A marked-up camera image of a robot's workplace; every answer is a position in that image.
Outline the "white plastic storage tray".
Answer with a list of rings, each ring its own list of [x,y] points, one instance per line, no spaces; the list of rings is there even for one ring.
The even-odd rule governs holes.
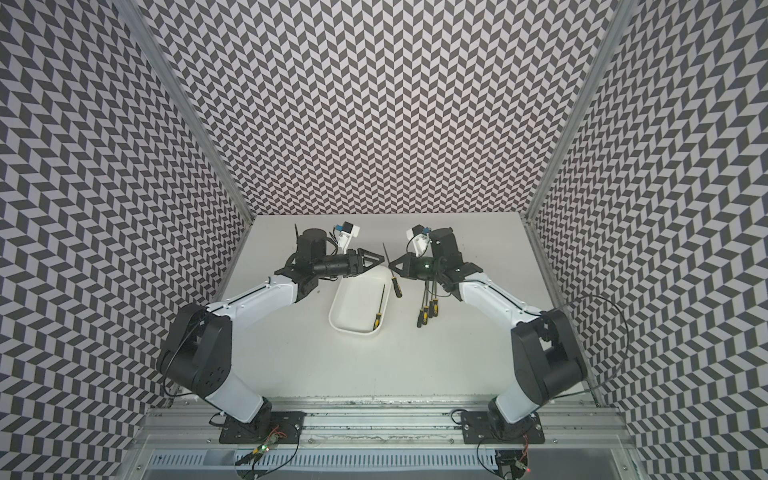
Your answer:
[[[372,331],[382,286],[386,285],[380,327]],[[391,274],[387,267],[376,266],[359,276],[341,280],[328,314],[330,326],[343,334],[372,337],[384,323],[389,299],[393,294]]]

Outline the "file tool yellow black handle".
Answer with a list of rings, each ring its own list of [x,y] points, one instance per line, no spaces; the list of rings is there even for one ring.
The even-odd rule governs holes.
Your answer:
[[[374,323],[373,323],[372,331],[376,331],[380,327],[380,325],[381,325],[382,316],[383,316],[384,300],[385,300],[385,297],[386,297],[386,293],[387,293],[387,287],[386,287],[386,285],[383,285],[382,286],[382,290],[381,290],[381,295],[380,295],[380,300],[379,300],[377,312],[376,312],[376,315],[375,315],[375,320],[374,320]]]

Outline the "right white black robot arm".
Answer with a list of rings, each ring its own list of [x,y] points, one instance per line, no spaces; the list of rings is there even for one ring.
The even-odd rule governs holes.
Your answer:
[[[438,287],[496,321],[510,334],[510,386],[488,405],[492,435],[513,440],[538,426],[538,410],[584,381],[588,374],[575,333],[560,308],[542,310],[505,291],[478,265],[463,258],[450,227],[417,225],[406,233],[405,253],[389,263],[403,279]]]

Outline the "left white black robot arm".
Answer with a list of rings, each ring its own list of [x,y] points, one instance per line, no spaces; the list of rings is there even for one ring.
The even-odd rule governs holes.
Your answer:
[[[230,299],[179,310],[156,360],[161,384],[175,382],[261,436],[272,405],[232,371],[235,336],[302,301],[320,281],[356,277],[384,260],[363,248],[346,250],[322,229],[298,233],[293,254],[264,283]]]

